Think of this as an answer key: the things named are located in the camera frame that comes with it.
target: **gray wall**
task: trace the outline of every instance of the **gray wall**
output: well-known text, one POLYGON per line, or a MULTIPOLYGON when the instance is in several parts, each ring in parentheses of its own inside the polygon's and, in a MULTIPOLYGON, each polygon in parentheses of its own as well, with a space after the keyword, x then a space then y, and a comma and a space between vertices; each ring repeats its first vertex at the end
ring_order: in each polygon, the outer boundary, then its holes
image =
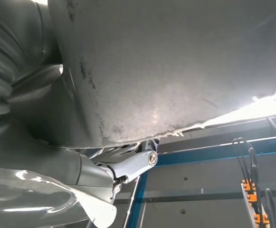
MULTIPOLYGON (((261 183, 276 183, 276 154, 258 156, 257 160, 261 183)), ((239 182, 241 179, 243 177, 237 159, 167 166, 150 170, 146 191, 240 188, 239 182)), ((116 206, 119 210, 117 219, 125 218, 128 206, 126 204, 116 206)), ((250 227, 244 202, 241 199, 147 203, 142 227, 176 226, 178 228, 250 227)), ((115 222, 112 227, 120 228, 122 225, 115 222)))

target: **scratch mark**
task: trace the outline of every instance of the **scratch mark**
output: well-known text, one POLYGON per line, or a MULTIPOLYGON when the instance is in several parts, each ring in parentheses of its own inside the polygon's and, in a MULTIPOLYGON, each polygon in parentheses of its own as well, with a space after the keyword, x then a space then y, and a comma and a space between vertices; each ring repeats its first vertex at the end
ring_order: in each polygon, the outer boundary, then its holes
POLYGON ((205 101, 205 102, 206 102, 206 103, 208 103, 208 104, 209 104, 209 105, 212 105, 212 106, 213 106, 213 107, 215 107, 215 108, 218 108, 217 105, 215 105, 215 103, 212 103, 212 102, 211 102, 211 101, 209 101, 209 100, 207 100, 207 99, 203 99, 203 101, 205 101))
POLYGON ((230 41, 228 41, 228 43, 234 43, 234 42, 238 42, 240 40, 243 39, 245 36, 247 36, 249 34, 251 34, 252 32, 255 32, 256 30, 260 29, 262 27, 264 27, 267 24, 268 24, 269 22, 272 21, 274 18, 274 14, 271 14, 268 17, 266 17, 265 19, 262 20, 260 23, 258 23, 252 28, 248 29, 247 31, 244 32, 243 35, 241 36, 238 36, 238 37, 235 37, 235 38, 232 38, 230 41))
POLYGON ((70 17, 70 21, 73 22, 75 16, 74 14, 75 6, 73 0, 68 0, 66 7, 67 8, 68 16, 70 17))
POLYGON ((83 67, 83 64, 80 61, 80 69, 81 69, 81 73, 82 73, 82 79, 86 79, 87 76, 86 76, 86 73, 85 73, 85 70, 84 69, 83 67))

